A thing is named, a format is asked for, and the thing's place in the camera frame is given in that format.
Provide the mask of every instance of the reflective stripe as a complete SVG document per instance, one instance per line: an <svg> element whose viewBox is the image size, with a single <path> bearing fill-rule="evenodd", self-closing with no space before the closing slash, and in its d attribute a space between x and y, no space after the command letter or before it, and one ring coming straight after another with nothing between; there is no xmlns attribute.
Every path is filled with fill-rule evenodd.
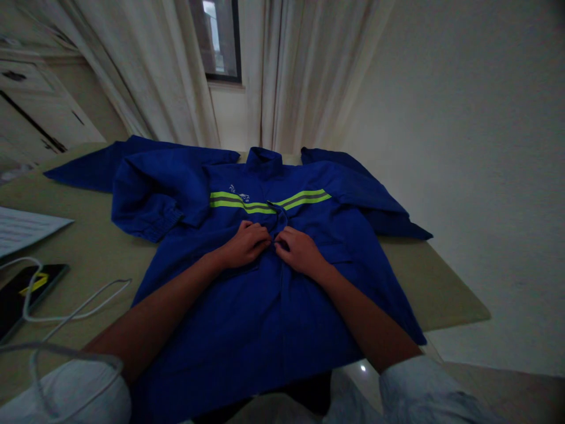
<svg viewBox="0 0 565 424"><path fill-rule="evenodd" d="M276 205L279 205L279 206L283 206L285 204L292 202L293 200L296 200L299 197L314 196L316 194L322 194L322 193L325 194L325 191L323 189L320 189L320 190L304 190L304 191L298 192L297 194L295 194L292 197L289 197L288 199L285 199L285 200L280 201L280 202L273 202L273 203L276 204Z"/></svg>
<svg viewBox="0 0 565 424"><path fill-rule="evenodd" d="M279 206L282 206L284 210L289 210L290 208L300 206L302 204L318 203L329 199L330 197L331 196L329 194L322 190L322 193L319 194L303 194L301 196L295 197L290 201L286 201L284 203L281 202L282 204L280 204Z"/></svg>
<svg viewBox="0 0 565 424"><path fill-rule="evenodd" d="M210 193L210 198L216 198L216 197L230 197L237 200L241 200L241 197L239 197L236 193L228 193L227 191L215 191L213 193Z"/></svg>
<svg viewBox="0 0 565 424"><path fill-rule="evenodd" d="M210 207L219 206L240 207L245 209L247 213L277 213L267 203L245 203L238 195L224 191L210 193Z"/></svg>
<svg viewBox="0 0 565 424"><path fill-rule="evenodd" d="M308 203L318 203L331 198L324 190L304 190L280 202L270 202L277 206L289 210L293 207L300 206ZM275 214L277 213L267 203L245 203L243 199L234 193L227 191L215 191L210 193L210 207L240 207L247 213L264 213Z"/></svg>

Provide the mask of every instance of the white sleeve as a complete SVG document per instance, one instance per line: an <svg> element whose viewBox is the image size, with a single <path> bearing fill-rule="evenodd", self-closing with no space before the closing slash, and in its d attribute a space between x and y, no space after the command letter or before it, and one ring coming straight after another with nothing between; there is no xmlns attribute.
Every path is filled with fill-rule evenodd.
<svg viewBox="0 0 565 424"><path fill-rule="evenodd" d="M41 379L51 416L64 417L77 410L100 388L115 370L104 362L72 360ZM30 388L0 408L0 422L43 422L34 391ZM68 422L127 424L131 415L128 386L119 376L108 388Z"/></svg>
<svg viewBox="0 0 565 424"><path fill-rule="evenodd" d="M390 424L504 422L426 356L388 368L379 385Z"/></svg>

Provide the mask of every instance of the charging cable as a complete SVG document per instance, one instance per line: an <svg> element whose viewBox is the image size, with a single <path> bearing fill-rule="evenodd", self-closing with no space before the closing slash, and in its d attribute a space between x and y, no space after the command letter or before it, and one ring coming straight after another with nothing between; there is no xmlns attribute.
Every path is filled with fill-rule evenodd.
<svg viewBox="0 0 565 424"><path fill-rule="evenodd" d="M23 343L23 344L16 344L16 345L13 345L13 346L0 346L0 353L13 352L15 350L35 349L34 352L31 354L31 356L29 358L29 373L31 374L32 390L34 391L35 400L36 400L36 402L39 406L39 411L44 416L44 418L47 420L47 422L49 424L63 423L65 421L67 421L68 419L72 418L73 416L75 416L76 414L78 414L80 411L82 411L84 408L86 408L88 405L90 405L90 403L92 403L98 396L100 396L102 393L104 393L104 391L106 391L114 383L114 381L118 378L118 376L122 372L123 364L120 361L120 359L115 357L115 356L84 353L84 352L80 352L79 350L70 349L68 347L63 347L63 346L58 346L56 344L47 343L47 340L49 340L56 332L58 332L69 321L75 320L75 319L87 318L87 317L93 315L94 313L96 313L97 311L99 311L108 302L110 302L115 296L117 296L122 291L124 291L130 285L130 283L132 282L132 279L114 280L114 281L106 284L104 287L102 287L96 293L94 293L91 297L89 297L82 305L80 305L77 309L75 309L75 311L73 313L71 313L69 316L36 318L36 317L32 317L29 314L29 303L31 301L31 292L32 292L33 285L35 283L35 279L36 279L37 275L39 275L39 273L43 269L43 264L39 260L37 260L36 258L26 256L26 257L21 257L21 258L15 259L13 261L10 261L10 262L0 266L0 270L5 268L5 267L8 267L12 264L15 264L17 262L24 261L24 260L28 260L28 261L35 263L37 265L38 269L32 275L31 279L29 280L28 290L25 294L24 308L22 310L23 318L28 322L60 321L60 323L57 325L57 327L55 327L53 330L51 330L49 332L49 334L47 334L41 340L41 342ZM125 284L121 289L116 291L116 293L114 293L112 296L107 298L104 302L102 302L99 306L97 306L96 308L94 308L90 312L80 314L80 315L78 314L82 309L84 309L87 305L89 305L90 302L92 302L99 294L101 294L104 290L106 290L107 288L109 288L110 286L112 286L115 283L125 283ZM54 413L50 411L49 404L48 404L47 398L45 396L45 393L43 391L43 387L41 386L41 381L40 381L40 378L39 378L37 362L38 362L38 355L39 355L39 352L41 350L47 350L47 351L50 351L50 352L53 352L53 353L58 353L58 354L65 355L65 356L68 356L68 357L73 357L73 358L76 358L76 359L90 360L90 361L96 361L96 362L104 362L104 363L109 364L112 368L114 368L115 373L112 375L112 378L110 378L109 382L105 386L100 388L100 390L98 390L96 393L94 393L90 398L88 398L88 400L83 405L81 405L80 407L75 409L73 412L71 412L71 413L69 413L69 414L67 414L63 417L57 417L57 416L54 416Z"/></svg>

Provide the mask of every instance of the blue jacket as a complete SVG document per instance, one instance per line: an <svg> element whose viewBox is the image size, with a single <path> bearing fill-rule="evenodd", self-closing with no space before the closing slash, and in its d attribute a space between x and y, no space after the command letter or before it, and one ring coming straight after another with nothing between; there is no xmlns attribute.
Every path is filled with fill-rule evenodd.
<svg viewBox="0 0 565 424"><path fill-rule="evenodd" d="M134 304L223 245L242 220L273 237L290 225L425 344L360 208L406 214L378 181L328 161L288 166L278 153L252 148L245 164L202 166L187 151L164 150L123 160L112 219L129 234L161 240ZM269 248L198 299L132 388L132 421L179 422L362 356L323 291Z"/></svg>
<svg viewBox="0 0 565 424"><path fill-rule="evenodd" d="M361 175L377 179L361 165L355 158L345 152L334 152L323 149L309 149L302 148L302 163L304 165L320 162L331 161L339 163L351 170L354 170ZM395 237L412 237L414 239L428 240L433 236L425 229L410 222L408 213L399 214L391 213L385 210L376 210L372 208L360 208L361 213L367 219L375 233L382 236L395 236Z"/></svg>
<svg viewBox="0 0 565 424"><path fill-rule="evenodd" d="M44 172L44 175L70 186L111 193L114 177L123 158L135 153L170 149L187 150L203 165L236 163L240 157L239 153L230 150L185 146L132 135L128 141L116 141L108 147Z"/></svg>

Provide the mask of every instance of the person's left hand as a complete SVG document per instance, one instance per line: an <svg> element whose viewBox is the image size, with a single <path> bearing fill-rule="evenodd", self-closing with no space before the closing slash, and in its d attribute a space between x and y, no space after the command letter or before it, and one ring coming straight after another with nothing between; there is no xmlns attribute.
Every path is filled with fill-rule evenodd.
<svg viewBox="0 0 565 424"><path fill-rule="evenodd" d="M222 268L238 268L253 262L270 245L271 235L266 227L242 221L232 239L212 254Z"/></svg>

